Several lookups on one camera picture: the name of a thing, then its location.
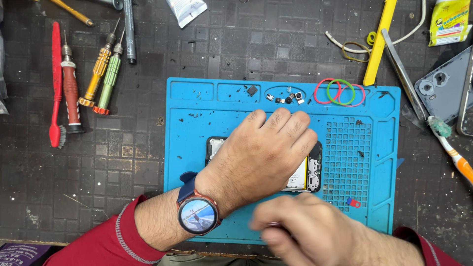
white tube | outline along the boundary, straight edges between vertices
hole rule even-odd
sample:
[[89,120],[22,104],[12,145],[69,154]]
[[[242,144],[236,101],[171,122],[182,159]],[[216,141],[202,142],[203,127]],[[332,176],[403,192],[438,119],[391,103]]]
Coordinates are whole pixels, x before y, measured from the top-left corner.
[[[414,34],[414,32],[416,32],[421,26],[422,24],[424,23],[424,20],[425,20],[425,0],[422,0],[422,17],[420,18],[420,22],[419,24],[411,31],[409,32],[406,36],[402,37],[401,39],[393,42],[393,44],[398,44],[400,42],[402,42],[403,40],[407,39],[409,36],[411,36],[412,34]],[[325,32],[325,35],[327,35],[327,37],[334,43],[336,44],[338,47],[342,48],[343,45],[339,42],[337,42],[337,40],[335,40],[329,33],[328,31]],[[350,52],[350,53],[367,53],[366,50],[354,50],[354,49],[350,49],[350,48],[347,48],[345,47],[345,51],[346,52]]]

watch face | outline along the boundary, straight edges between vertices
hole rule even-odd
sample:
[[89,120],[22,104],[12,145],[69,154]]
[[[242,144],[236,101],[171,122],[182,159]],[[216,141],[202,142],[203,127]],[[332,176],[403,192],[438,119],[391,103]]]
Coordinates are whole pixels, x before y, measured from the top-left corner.
[[195,235],[209,232],[217,223],[215,206],[202,197],[192,197],[185,200],[179,207],[178,215],[182,227]]

yellow pry tool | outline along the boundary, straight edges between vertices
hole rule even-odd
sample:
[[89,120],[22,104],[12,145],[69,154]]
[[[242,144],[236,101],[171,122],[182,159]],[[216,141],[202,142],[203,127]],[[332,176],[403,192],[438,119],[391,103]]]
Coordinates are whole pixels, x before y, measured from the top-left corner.
[[391,21],[393,20],[394,8],[396,7],[397,0],[386,0],[381,20],[379,21],[378,32],[375,38],[375,44],[371,51],[371,56],[368,61],[368,67],[366,68],[365,78],[363,85],[369,86],[375,83],[376,74],[378,72],[379,63],[381,62],[381,56],[385,46],[382,29],[389,31]]

dark workbench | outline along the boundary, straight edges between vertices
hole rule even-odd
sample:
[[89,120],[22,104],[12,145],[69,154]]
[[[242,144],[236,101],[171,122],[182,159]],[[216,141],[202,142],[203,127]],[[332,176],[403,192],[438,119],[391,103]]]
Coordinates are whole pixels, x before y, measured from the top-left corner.
[[[51,147],[48,136],[52,22],[59,21],[67,32],[83,95],[106,34],[123,16],[93,1],[66,2],[96,26],[85,26],[48,0],[6,2],[1,31],[11,115],[0,117],[0,239],[71,242],[118,214],[135,196],[162,193],[165,133],[157,121],[165,116],[168,77],[292,82],[341,77],[361,84],[366,64],[343,59],[324,32],[341,43],[365,43],[383,8],[381,0],[206,0],[209,10],[181,30],[165,0],[135,0],[138,65],[122,64],[112,115],[81,106],[87,132],[68,135],[59,150]],[[423,31],[434,2],[428,1],[424,25],[396,46],[413,82],[438,60],[437,65],[468,46],[427,47]],[[417,25],[420,3],[398,1],[393,40]],[[385,59],[377,77],[379,85],[400,85]],[[59,124],[67,124],[65,104],[60,114]],[[451,144],[473,162],[472,138],[455,135]],[[403,117],[398,151],[405,161],[397,172],[394,227],[410,226],[461,263],[471,264],[473,197],[451,159],[430,132]],[[148,177],[156,177],[155,182],[145,184]],[[266,247],[234,244],[187,242],[178,249],[270,255]]]

hand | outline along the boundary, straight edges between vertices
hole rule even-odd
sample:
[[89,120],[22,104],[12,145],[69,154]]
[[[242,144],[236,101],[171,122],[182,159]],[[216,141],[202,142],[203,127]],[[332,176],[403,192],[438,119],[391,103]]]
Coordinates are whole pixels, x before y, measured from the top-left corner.
[[289,266],[424,265],[417,246],[371,230],[310,193],[259,204],[251,229],[262,231]]
[[309,116],[278,108],[266,121],[251,112],[196,177],[195,188],[217,201],[222,217],[282,190],[317,143]]

